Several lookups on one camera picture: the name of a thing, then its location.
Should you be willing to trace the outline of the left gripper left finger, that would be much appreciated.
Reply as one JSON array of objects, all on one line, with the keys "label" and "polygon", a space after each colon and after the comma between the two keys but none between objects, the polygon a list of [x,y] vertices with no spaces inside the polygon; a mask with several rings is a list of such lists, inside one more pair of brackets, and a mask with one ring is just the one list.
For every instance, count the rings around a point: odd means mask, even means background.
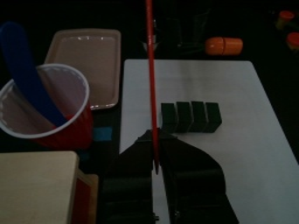
[{"label": "left gripper left finger", "polygon": [[149,130],[107,169],[99,188],[98,224],[155,224],[153,169]]}]

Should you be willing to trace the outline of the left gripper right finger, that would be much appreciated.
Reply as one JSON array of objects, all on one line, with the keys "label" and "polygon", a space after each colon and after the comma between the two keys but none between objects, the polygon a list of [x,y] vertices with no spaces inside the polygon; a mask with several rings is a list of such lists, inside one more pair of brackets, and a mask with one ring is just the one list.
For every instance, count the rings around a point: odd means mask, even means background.
[{"label": "left gripper right finger", "polygon": [[163,130],[159,144],[171,224],[239,224],[217,160]]}]

